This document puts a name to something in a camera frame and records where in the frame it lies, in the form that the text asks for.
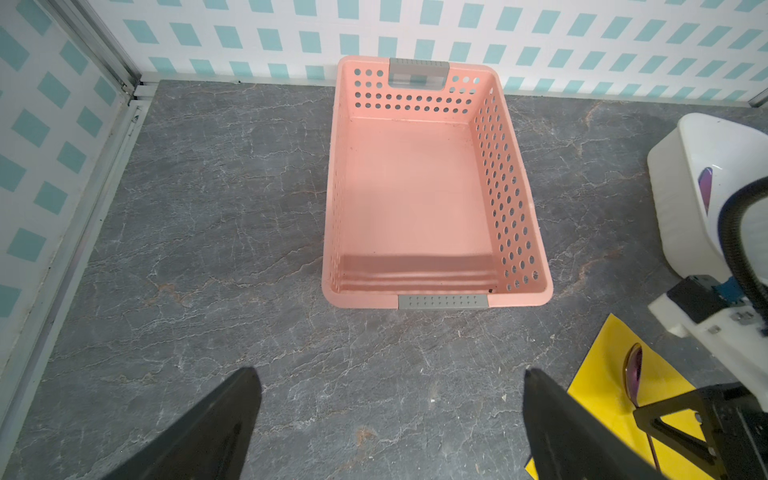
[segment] gray marble surface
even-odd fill
[[[683,114],[507,97],[554,277],[538,308],[339,310],[320,291],[333,89],[164,81],[5,478],[99,478],[223,378],[263,404],[243,478],[526,478],[523,372],[566,386],[609,313],[696,385],[646,305],[677,282],[646,155]]]

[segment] white wall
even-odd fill
[[[89,0],[142,71],[333,79],[343,55],[492,65],[506,91],[746,101],[765,0]]]
[[[124,96],[33,0],[0,4],[0,373]]]

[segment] white plastic container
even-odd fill
[[[710,115],[688,114],[650,150],[648,170],[669,264],[682,277],[706,274],[728,280],[717,218],[731,195],[768,176],[768,135]],[[744,215],[742,241],[752,268],[766,282],[768,199]]]

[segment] pink plastic basket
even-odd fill
[[[492,69],[339,63],[323,294],[345,308],[549,301],[531,189]]]

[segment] black cable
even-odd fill
[[[717,218],[717,235],[733,278],[768,324],[768,288],[752,270],[741,242],[741,221],[746,210],[765,197],[768,197],[768,177],[755,180],[731,195]],[[763,333],[768,333],[768,326],[764,327]]]

